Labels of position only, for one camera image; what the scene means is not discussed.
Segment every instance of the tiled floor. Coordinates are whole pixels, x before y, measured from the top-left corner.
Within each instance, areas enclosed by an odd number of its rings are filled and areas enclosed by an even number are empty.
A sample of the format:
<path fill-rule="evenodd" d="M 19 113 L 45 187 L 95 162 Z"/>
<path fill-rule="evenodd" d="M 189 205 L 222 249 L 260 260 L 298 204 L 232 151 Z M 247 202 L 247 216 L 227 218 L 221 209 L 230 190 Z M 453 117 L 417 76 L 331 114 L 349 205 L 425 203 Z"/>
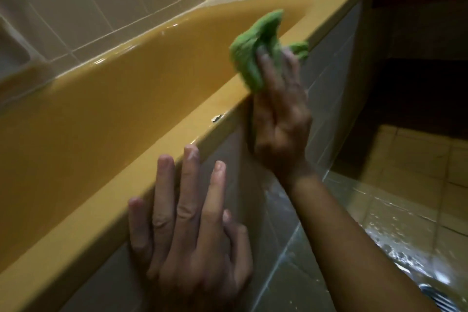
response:
<path fill-rule="evenodd" d="M 467 85 L 463 62 L 389 61 L 325 180 L 395 262 L 465 311 Z M 327 293 L 299 227 L 257 311 L 308 311 L 311 298 L 332 311 Z"/>

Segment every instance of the hand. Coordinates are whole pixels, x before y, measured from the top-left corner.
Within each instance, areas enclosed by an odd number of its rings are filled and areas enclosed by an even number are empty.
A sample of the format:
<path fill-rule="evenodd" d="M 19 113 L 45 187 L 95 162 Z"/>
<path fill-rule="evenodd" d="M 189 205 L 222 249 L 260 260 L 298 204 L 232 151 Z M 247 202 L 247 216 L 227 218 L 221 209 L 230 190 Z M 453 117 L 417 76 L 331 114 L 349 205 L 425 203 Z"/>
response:
<path fill-rule="evenodd" d="M 257 63 L 265 90 L 254 96 L 255 155 L 283 186 L 308 168 L 305 149 L 312 117 L 299 80 L 299 61 L 283 50 L 283 74 L 278 75 L 268 53 L 259 48 Z"/>
<path fill-rule="evenodd" d="M 152 224 L 143 200 L 129 201 L 130 243 L 153 283 L 158 311 L 225 311 L 252 274 L 247 229 L 224 210 L 226 165 L 216 162 L 203 204 L 199 171 L 198 149 L 189 145 L 176 204 L 174 160 L 159 157 Z"/>

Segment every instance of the chip in bathtub enamel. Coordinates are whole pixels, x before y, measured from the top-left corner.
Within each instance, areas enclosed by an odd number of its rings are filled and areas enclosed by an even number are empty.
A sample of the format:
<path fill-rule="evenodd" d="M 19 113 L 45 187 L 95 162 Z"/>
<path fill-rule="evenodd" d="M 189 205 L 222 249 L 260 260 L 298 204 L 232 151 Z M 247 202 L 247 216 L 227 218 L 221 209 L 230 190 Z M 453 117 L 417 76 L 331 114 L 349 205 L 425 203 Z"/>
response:
<path fill-rule="evenodd" d="M 216 115 L 214 118 L 211 119 L 211 122 L 216 123 L 221 117 L 223 117 L 223 114 Z"/>

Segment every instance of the green cloth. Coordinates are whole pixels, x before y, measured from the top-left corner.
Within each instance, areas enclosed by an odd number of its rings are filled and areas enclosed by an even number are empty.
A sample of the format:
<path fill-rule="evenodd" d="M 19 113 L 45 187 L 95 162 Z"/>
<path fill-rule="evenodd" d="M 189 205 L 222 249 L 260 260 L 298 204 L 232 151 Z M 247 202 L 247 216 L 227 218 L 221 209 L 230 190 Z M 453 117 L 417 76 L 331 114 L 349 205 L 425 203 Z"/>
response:
<path fill-rule="evenodd" d="M 281 74 L 281 44 L 278 39 L 278 27 L 283 19 L 283 12 L 283 10 L 276 10 L 266 14 L 249 30 L 238 36 L 229 48 L 231 60 L 252 92 L 263 89 L 263 79 L 255 54 L 260 46 L 266 48 L 278 73 Z M 308 46 L 308 42 L 297 42 L 289 47 L 299 59 L 304 59 L 308 54 Z"/>

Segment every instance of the wrist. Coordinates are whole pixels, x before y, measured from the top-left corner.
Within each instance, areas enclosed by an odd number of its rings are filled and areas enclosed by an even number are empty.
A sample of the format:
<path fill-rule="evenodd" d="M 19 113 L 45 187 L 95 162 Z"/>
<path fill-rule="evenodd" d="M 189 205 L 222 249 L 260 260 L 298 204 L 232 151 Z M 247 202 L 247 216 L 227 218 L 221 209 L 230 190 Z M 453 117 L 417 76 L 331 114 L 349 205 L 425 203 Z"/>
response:
<path fill-rule="evenodd" d="M 303 158 L 297 161 L 288 171 L 277 175 L 277 178 L 284 190 L 289 194 L 300 179 L 309 177 L 313 175 L 314 172 L 313 167 Z"/>

